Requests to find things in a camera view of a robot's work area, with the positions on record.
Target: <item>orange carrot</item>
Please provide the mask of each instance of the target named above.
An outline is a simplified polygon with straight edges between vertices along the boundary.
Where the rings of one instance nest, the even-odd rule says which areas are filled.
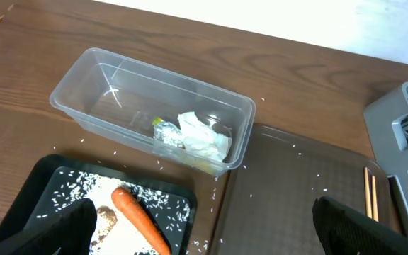
[[[169,247],[163,240],[154,223],[149,219],[138,201],[124,188],[117,188],[111,194],[116,208],[140,231],[144,238],[160,255],[171,255]]]

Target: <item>wooden table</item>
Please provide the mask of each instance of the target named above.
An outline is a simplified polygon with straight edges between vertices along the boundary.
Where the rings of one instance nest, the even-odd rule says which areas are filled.
[[[94,1],[19,0],[0,23],[0,222],[34,163],[58,153],[192,188],[199,206],[191,254],[193,241],[212,239],[227,175],[215,182],[163,159],[160,171],[158,158],[86,132],[50,105],[90,47],[249,96],[257,123],[368,157],[364,107],[408,81],[408,65],[372,57]]]

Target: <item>black tray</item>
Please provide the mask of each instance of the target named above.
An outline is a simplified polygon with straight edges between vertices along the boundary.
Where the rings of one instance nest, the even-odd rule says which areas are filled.
[[[186,253],[186,247],[198,206],[196,196],[192,191],[171,183],[156,181],[141,176],[131,176],[103,166],[68,159],[56,154],[42,158],[34,166],[20,193],[17,195],[11,208],[0,224],[0,241],[20,232],[23,228],[29,227],[31,224],[44,220],[44,218],[38,218],[38,216],[58,213],[55,212],[58,206],[53,206],[52,203],[52,198],[55,198],[57,195],[54,194],[54,192],[59,191],[62,185],[65,186],[67,182],[70,182],[73,178],[76,179],[79,172],[111,177],[144,188],[168,193],[169,207],[171,209],[166,209],[166,206],[163,209],[147,208],[144,203],[140,204],[147,211],[151,219],[158,224],[161,233],[171,247],[172,254]],[[190,214],[186,222],[174,222],[181,223],[181,232],[177,230],[166,230],[166,226],[172,222],[167,218],[167,215],[173,216],[176,214],[176,201],[179,201],[180,204],[185,201],[185,203],[189,204],[190,208]]]

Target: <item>crumpled tissue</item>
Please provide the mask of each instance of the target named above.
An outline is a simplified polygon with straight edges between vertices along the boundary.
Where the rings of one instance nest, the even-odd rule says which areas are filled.
[[[222,162],[230,150],[232,139],[218,134],[199,121],[195,112],[178,115],[185,150]]]

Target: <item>wooden chopsticks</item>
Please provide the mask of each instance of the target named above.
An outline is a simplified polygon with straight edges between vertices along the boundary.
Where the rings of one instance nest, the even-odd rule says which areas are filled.
[[[377,208],[377,191],[375,189],[375,176],[372,177],[373,182],[373,203],[371,205],[371,194],[369,187],[369,175],[368,167],[365,167],[365,198],[366,198],[366,215],[374,219],[376,222],[379,221],[379,214]]]

